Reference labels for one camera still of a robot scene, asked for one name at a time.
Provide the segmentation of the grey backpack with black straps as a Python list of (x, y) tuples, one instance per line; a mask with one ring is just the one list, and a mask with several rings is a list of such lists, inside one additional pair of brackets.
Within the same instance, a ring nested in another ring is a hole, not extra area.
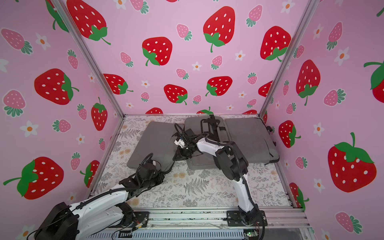
[(230, 140), (227, 125), (223, 118), (214, 115), (191, 117), (185, 120), (186, 132), (197, 135), (197, 152), (187, 160), (191, 170), (218, 169), (219, 163), (216, 151), (220, 146), (213, 142), (228, 142)]

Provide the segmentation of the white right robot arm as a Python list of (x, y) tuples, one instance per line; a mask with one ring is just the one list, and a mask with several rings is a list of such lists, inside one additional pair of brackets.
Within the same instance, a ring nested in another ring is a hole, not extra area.
[(177, 146), (174, 161), (192, 158), (194, 152), (206, 153), (216, 157), (219, 169), (234, 184), (238, 197), (238, 209), (241, 221), (246, 226), (267, 226), (268, 222), (265, 212), (261, 211), (253, 201), (248, 185), (248, 162), (240, 149), (234, 142), (221, 143), (202, 138), (200, 140), (183, 140), (178, 138), (174, 141)]

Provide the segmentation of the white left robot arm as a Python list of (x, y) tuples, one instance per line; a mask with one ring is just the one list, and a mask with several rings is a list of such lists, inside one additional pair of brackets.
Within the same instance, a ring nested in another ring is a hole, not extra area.
[(162, 184), (164, 178), (162, 172), (135, 174), (85, 201), (71, 205), (59, 203), (36, 230), (34, 239), (84, 240), (109, 227), (137, 229), (141, 223), (127, 201)]

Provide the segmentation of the grey laptop sleeve bag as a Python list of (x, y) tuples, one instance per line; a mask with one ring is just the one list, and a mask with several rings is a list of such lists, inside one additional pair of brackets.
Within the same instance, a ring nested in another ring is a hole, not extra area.
[(259, 118), (225, 120), (230, 138), (249, 163), (269, 164), (280, 160), (268, 128)]

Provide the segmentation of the aluminium frame post left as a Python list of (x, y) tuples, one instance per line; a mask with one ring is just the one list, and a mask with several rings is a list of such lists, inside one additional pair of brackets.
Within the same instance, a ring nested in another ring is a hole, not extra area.
[(124, 114), (122, 108), (120, 107), (119, 103), (117, 102), (115, 95), (111, 91), (101, 69), (99, 68), (97, 62), (95, 61), (95, 59), (92, 55), (92, 52), (90, 51), (86, 42), (84, 41), (84, 37), (79, 32), (79, 30), (76, 27), (75, 22), (73, 21), (72, 17), (70, 16), (70, 13), (69, 13), (67, 6), (66, 6), (66, 1), (53, 0), (53, 4), (57, 8), (57, 11), (58, 11), (60, 17), (62, 18), (63, 22), (67, 26), (67, 28), (68, 28), (70, 34), (72, 35), (75, 43), (77, 44), (78, 48), (82, 52), (82, 55), (85, 58), (90, 69), (92, 70), (92, 73), (97, 78), (99, 85), (103, 89), (104, 93), (106, 94), (110, 103), (114, 107), (118, 116), (121, 119), (123, 119), (125, 117), (125, 114)]

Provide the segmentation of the aluminium frame post right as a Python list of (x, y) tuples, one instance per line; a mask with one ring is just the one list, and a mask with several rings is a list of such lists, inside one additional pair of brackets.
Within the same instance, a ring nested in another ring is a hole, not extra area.
[(266, 98), (266, 100), (265, 100), (265, 102), (264, 102), (264, 104), (263, 104), (263, 106), (259, 112), (258, 116), (260, 119), (262, 119), (264, 117), (264, 115), (265, 115), (265, 113), (269, 107), (269, 104), (272, 101), (272, 97), (274, 96), (274, 94), (275, 94), (275, 92), (276, 92), (276, 90), (280, 84), (280, 81), (283, 79), (283, 76), (284, 76), (286, 70), (288, 69), (288, 65), (291, 62), (293, 54), (294, 54), (294, 50), (299, 45), (304, 33), (306, 32), (306, 29), (307, 29), (309, 23), (311, 22), (319, 3), (320, 3), (320, 1), (318, 1), (318, 0), (308, 1), (308, 4), (307, 4), (305, 11), (302, 15), (302, 18), (299, 21), (298, 26), (296, 28), (296, 31), (292, 37), (292, 41), (288, 47), (288, 50), (285, 53), (285, 56), (282, 60), (282, 63), (276, 72), (276, 75), (275, 75), (275, 78), (272, 82), (271, 88), (267, 94), (267, 98)]

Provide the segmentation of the aluminium frame post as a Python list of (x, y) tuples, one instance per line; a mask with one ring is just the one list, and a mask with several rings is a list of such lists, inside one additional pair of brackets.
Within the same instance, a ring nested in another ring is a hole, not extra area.
[(92, 70), (92, 73), (97, 78), (99, 85), (103, 89), (104, 93), (106, 94), (110, 103), (114, 107), (118, 116), (121, 119), (123, 119), (125, 117), (125, 114), (124, 114), (122, 108), (120, 107), (119, 103), (117, 102), (115, 95), (111, 91), (101, 69), (99, 68), (97, 62), (95, 61), (95, 59), (92, 55), (92, 52), (90, 51), (86, 42), (84, 41), (84, 37), (79, 32), (79, 30), (76, 27), (75, 22), (73, 21), (72, 17), (70, 16), (70, 13), (69, 13), (67, 6), (66, 6), (66, 1), (53, 0), (53, 4), (57, 8), (57, 11), (58, 11), (60, 17), (62, 18), (63, 22), (67, 26), (67, 28), (68, 28), (70, 34), (72, 35), (75, 43), (77, 44), (78, 48), (82, 52), (82, 55), (85, 58), (90, 69)]
[(299, 45), (304, 33), (306, 32), (306, 29), (307, 29), (309, 23), (311, 22), (319, 3), (320, 3), (320, 1), (318, 1), (318, 0), (308, 1), (308, 4), (307, 4), (305, 11), (302, 15), (302, 18), (299, 21), (298, 26), (296, 28), (296, 31), (292, 37), (292, 41), (288, 47), (288, 50), (285, 53), (285, 56), (282, 60), (282, 63), (276, 72), (276, 75), (275, 75), (275, 78), (272, 82), (271, 88), (267, 94), (267, 98), (266, 98), (266, 100), (265, 100), (265, 102), (264, 102), (264, 104), (263, 104), (263, 106), (259, 112), (258, 116), (260, 119), (262, 119), (264, 117), (264, 115), (265, 115), (265, 113), (269, 107), (269, 104), (272, 101), (272, 97), (274, 96), (274, 94), (275, 94), (275, 92), (276, 92), (276, 90), (280, 84), (280, 81), (283, 79), (283, 76), (284, 76), (286, 70), (288, 69), (288, 65), (291, 62), (293, 54), (294, 54), (294, 50)]

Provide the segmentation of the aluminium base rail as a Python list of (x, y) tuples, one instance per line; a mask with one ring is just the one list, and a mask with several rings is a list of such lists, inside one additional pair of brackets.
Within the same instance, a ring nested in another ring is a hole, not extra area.
[(304, 212), (263, 208), (264, 219), (246, 225), (235, 208), (109, 210), (76, 230), (76, 240), (315, 240)]

